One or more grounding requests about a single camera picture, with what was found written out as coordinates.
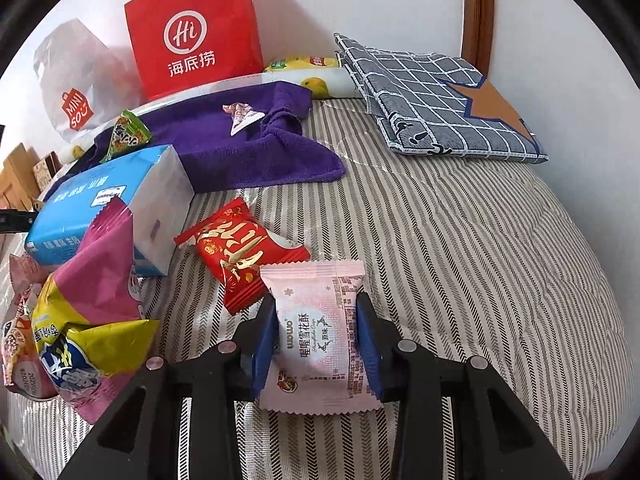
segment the purple towel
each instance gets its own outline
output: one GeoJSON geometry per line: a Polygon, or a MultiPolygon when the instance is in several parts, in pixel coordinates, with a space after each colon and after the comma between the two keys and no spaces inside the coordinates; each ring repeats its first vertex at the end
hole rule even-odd
{"type": "MultiPolygon", "coordinates": [[[[154,136],[149,146],[172,144],[194,192],[204,193],[343,176],[346,170],[334,152],[302,136],[300,120],[310,106],[310,90],[277,81],[194,97],[140,118],[154,136]],[[222,106],[233,103],[266,115],[231,137],[233,119],[222,106]]],[[[95,149],[78,160],[73,174],[96,166],[110,138],[111,128],[98,135],[95,149]]]]}

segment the shopping bag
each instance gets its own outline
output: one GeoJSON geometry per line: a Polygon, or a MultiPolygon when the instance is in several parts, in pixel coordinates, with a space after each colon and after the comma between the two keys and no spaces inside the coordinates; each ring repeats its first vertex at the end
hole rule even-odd
{"type": "Polygon", "coordinates": [[[131,0],[125,14],[149,100],[262,71],[253,0],[131,0]]]}
{"type": "Polygon", "coordinates": [[[44,39],[33,69],[49,120],[67,142],[142,104],[138,76],[78,19],[44,39]]]}

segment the orange star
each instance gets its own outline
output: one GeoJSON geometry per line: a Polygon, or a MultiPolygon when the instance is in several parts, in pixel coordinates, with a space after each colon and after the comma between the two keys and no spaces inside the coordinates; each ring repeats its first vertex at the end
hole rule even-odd
{"type": "Polygon", "coordinates": [[[507,99],[500,95],[488,79],[482,76],[480,82],[475,86],[461,83],[452,83],[439,79],[450,87],[454,92],[466,97],[465,117],[472,119],[483,119],[485,121],[498,121],[506,126],[510,126],[521,136],[527,139],[538,150],[538,144],[534,135],[527,129],[519,113],[509,104],[507,99]]]}

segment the mattress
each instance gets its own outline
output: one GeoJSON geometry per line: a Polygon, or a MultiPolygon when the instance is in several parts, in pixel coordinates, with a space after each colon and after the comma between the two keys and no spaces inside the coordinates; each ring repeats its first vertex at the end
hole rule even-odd
{"type": "MultiPolygon", "coordinates": [[[[441,357],[485,356],[574,478],[585,476],[629,403],[631,361],[610,286],[548,187],[518,162],[392,153],[361,100],[314,102],[305,135],[342,158],[344,178],[198,195],[187,225],[239,195],[264,226],[304,241],[313,259],[361,259],[380,316],[441,357]]],[[[187,251],[175,252],[167,277],[146,280],[143,298],[147,313],[162,320],[155,352],[171,362],[231,337],[258,307],[229,316],[223,287],[187,251]]],[[[181,480],[188,478],[189,410],[187,399],[181,480]]],[[[446,400],[443,410],[444,477],[452,478],[446,400]]],[[[237,403],[244,477],[387,479],[397,413],[388,404],[299,416],[237,403]]],[[[36,471],[53,480],[90,427],[59,399],[8,394],[8,429],[36,471]]]]}

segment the folded plaid cloth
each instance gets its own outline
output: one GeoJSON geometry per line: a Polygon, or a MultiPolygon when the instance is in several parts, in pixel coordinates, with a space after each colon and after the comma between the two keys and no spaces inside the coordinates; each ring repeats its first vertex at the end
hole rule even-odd
{"type": "Polygon", "coordinates": [[[340,34],[335,42],[394,152],[548,160],[516,110],[462,58],[366,48],[340,34]]]}

